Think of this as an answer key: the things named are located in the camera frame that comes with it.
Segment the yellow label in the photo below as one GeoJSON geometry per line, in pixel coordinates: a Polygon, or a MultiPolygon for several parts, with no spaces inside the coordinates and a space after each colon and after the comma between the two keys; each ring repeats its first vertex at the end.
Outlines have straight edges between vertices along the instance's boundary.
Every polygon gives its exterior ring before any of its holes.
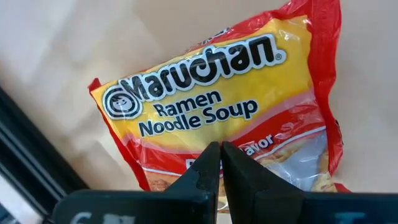
{"type": "Polygon", "coordinates": [[[279,103],[309,91],[307,18],[273,19],[92,91],[119,138],[201,151],[239,133],[279,103]]]}

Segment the table surface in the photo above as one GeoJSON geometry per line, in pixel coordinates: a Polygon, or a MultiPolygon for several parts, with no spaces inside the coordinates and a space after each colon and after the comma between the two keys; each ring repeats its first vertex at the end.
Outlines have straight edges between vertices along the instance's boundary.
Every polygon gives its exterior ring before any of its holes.
{"type": "MultiPolygon", "coordinates": [[[[137,189],[87,90],[163,62],[284,0],[1,0],[0,86],[95,189],[137,189]]],[[[345,154],[335,179],[398,192],[396,0],[341,0],[330,96],[345,154]]]]}

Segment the red plastic wrapper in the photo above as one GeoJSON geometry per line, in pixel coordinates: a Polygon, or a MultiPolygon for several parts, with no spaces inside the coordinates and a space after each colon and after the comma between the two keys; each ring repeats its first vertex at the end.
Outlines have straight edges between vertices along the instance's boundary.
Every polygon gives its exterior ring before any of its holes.
{"type": "MultiPolygon", "coordinates": [[[[291,184],[334,192],[343,154],[329,105],[339,0],[291,0],[143,72],[90,85],[144,190],[164,190],[212,141],[291,184]]],[[[219,209],[228,209],[220,180],[219,209]]]]}

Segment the black plastic object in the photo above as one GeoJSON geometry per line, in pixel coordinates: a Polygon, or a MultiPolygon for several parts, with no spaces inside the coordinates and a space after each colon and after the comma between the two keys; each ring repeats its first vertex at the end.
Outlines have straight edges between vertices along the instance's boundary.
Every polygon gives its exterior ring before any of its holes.
{"type": "Polygon", "coordinates": [[[233,224],[398,223],[397,194],[303,192],[229,142],[221,159],[233,224]]]}
{"type": "Polygon", "coordinates": [[[2,89],[0,174],[43,217],[68,194],[88,188],[2,89]]]}
{"type": "Polygon", "coordinates": [[[83,190],[60,202],[56,224],[215,224],[220,145],[211,143],[164,192],[83,190]]]}

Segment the maruchan ramen packet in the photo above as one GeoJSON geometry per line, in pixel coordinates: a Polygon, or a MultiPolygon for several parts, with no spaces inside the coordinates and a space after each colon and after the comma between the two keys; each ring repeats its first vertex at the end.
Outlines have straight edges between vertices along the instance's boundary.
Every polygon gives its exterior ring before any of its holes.
{"type": "Polygon", "coordinates": [[[90,93],[144,190],[166,189],[210,142],[231,141],[302,190],[334,192],[340,27],[339,0],[291,0],[144,72],[96,79],[90,93]]]}

